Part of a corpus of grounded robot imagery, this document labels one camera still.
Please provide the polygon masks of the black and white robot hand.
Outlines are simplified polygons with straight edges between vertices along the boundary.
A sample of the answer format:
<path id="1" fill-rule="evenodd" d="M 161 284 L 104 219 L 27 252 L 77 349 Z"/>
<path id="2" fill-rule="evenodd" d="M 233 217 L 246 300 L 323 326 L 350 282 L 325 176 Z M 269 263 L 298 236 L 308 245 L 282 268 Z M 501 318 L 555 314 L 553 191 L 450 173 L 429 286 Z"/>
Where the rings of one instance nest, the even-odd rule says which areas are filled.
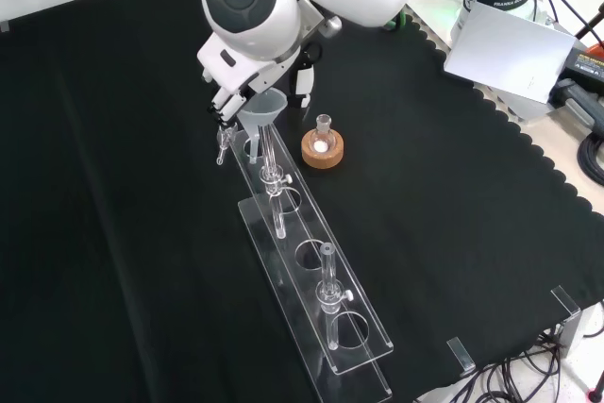
<path id="1" fill-rule="evenodd" d="M 274 87 L 284 76 L 288 77 L 288 105 L 307 108 L 314 87 L 314 65 L 322 56 L 321 43 L 310 41 L 283 61 L 254 60 L 231 49 L 213 33 L 197 53 L 204 80 L 218 87 L 210 114 L 219 125 L 231 125 L 254 95 Z"/>

